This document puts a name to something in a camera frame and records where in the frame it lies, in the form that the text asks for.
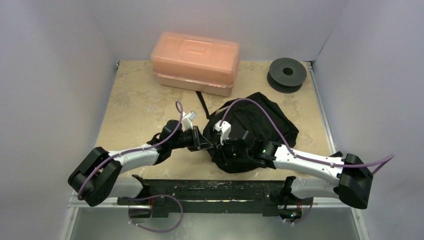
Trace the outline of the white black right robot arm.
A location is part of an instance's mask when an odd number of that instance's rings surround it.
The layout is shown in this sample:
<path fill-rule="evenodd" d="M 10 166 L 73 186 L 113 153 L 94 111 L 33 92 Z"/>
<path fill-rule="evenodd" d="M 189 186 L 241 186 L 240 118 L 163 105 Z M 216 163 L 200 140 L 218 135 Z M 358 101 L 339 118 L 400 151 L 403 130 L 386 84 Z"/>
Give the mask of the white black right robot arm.
<path fill-rule="evenodd" d="M 312 176 L 295 177 L 281 189 L 280 196 L 288 204 L 298 199 L 335 198 L 356 209 L 366 209 L 374 175 L 354 154 L 321 156 L 286 147 L 269 140 L 226 140 L 217 144 L 225 164 L 253 164 L 260 168 L 290 170 Z"/>

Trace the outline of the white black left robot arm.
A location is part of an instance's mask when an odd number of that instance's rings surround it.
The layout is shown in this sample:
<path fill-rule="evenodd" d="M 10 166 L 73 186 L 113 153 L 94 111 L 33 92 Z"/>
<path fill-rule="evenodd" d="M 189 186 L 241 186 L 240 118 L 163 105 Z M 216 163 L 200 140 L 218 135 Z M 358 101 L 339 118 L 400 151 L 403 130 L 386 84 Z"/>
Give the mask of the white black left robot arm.
<path fill-rule="evenodd" d="M 119 181 L 120 175 L 140 167 L 158 165 L 175 149 L 196 152 L 213 147 L 197 126 L 183 130 L 178 120 L 169 120 L 161 132 L 138 148 L 121 151 L 107 151 L 101 146 L 93 148 L 70 174 L 67 183 L 77 192 L 77 198 L 90 207 L 108 198 L 130 198 L 142 205 L 149 199 L 149 191 L 142 179 L 135 176 Z"/>

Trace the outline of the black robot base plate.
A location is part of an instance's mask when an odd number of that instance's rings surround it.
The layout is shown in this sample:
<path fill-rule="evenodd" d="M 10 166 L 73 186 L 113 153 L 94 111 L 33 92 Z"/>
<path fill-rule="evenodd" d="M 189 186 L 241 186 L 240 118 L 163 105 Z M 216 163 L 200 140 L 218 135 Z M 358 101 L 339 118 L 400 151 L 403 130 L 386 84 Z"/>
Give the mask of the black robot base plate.
<path fill-rule="evenodd" d="M 185 212 L 197 214 L 261 214 L 264 217 L 286 217 L 295 219 L 302 216 L 300 208 L 309 206 L 313 199 L 298 199 L 286 194 L 284 187 L 289 183 L 283 180 L 172 180 L 172 179 L 143 179 L 143 190 L 141 193 L 130 199 L 129 197 L 119 197 L 118 200 L 138 202 L 142 204 L 154 205 L 158 197 L 171 198 L 175 200 L 179 209 L 174 207 L 153 207 L 149 206 L 150 216 L 153 218 L 166 218 L 170 213 L 183 211 L 183 207 L 178 200 L 194 201 L 225 201 L 225 200 L 264 200 L 266 205 L 283 204 L 284 207 L 264 207 L 261 210 L 242 212 Z"/>

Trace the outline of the black fabric student bag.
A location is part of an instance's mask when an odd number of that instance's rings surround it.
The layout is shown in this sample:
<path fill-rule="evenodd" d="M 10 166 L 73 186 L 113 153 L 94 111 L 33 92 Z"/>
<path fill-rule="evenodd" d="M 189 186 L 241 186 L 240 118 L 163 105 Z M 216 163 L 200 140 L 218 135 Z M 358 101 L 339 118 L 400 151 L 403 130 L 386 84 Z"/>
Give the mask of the black fabric student bag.
<path fill-rule="evenodd" d="M 252 143 L 258 141 L 273 141 L 293 150 L 297 143 L 298 128 L 285 116 L 280 107 L 260 92 L 247 98 L 230 100 L 213 113 L 207 114 L 208 122 L 203 135 L 214 147 L 208 149 L 211 161 L 221 170 L 230 174 L 244 173 L 257 168 L 253 164 L 224 163 L 219 157 L 217 145 L 220 134 L 214 130 L 214 125 L 220 121 L 231 124 L 227 141 L 245 140 Z"/>

